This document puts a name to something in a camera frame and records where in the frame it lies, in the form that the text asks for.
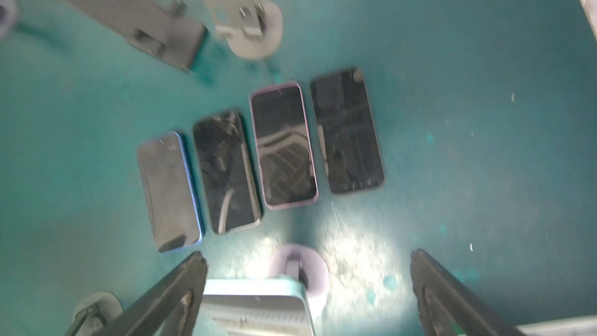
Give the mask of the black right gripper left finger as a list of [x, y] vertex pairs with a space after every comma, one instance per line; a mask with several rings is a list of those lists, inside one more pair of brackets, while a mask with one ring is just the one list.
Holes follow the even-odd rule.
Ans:
[[192, 335], [199, 314], [208, 264], [195, 251], [98, 335]]

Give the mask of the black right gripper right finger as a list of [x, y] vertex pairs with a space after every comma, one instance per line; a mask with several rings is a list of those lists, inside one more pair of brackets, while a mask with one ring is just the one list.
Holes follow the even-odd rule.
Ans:
[[418, 317], [426, 335], [521, 335], [427, 251], [410, 255]]

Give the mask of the black phone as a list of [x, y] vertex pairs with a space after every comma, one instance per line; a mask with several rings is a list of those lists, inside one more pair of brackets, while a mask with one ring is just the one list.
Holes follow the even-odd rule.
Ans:
[[155, 248], [161, 254], [200, 244], [205, 228], [183, 136], [170, 131], [136, 149]]
[[382, 186], [385, 173], [363, 71], [351, 67], [318, 76], [309, 90], [331, 193]]
[[306, 287], [290, 277], [205, 283], [200, 312], [228, 335], [314, 335]]

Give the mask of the black phone stand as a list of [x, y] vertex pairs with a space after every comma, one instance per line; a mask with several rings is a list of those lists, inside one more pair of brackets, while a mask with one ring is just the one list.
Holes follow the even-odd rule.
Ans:
[[226, 110], [192, 129], [212, 231], [247, 230], [261, 222], [262, 208], [242, 115]]

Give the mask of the phone with pink case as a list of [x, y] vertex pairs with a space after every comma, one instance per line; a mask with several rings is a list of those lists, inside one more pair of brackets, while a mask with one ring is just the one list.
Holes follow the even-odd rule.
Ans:
[[258, 170], [265, 205], [282, 210], [319, 197], [301, 86], [290, 81], [250, 95]]

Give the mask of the black folding stand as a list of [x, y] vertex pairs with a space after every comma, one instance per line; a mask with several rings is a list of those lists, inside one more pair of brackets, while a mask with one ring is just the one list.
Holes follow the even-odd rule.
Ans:
[[131, 46], [174, 68], [189, 71], [202, 46], [205, 25], [187, 16], [187, 6], [156, 0], [63, 0], [124, 38]]

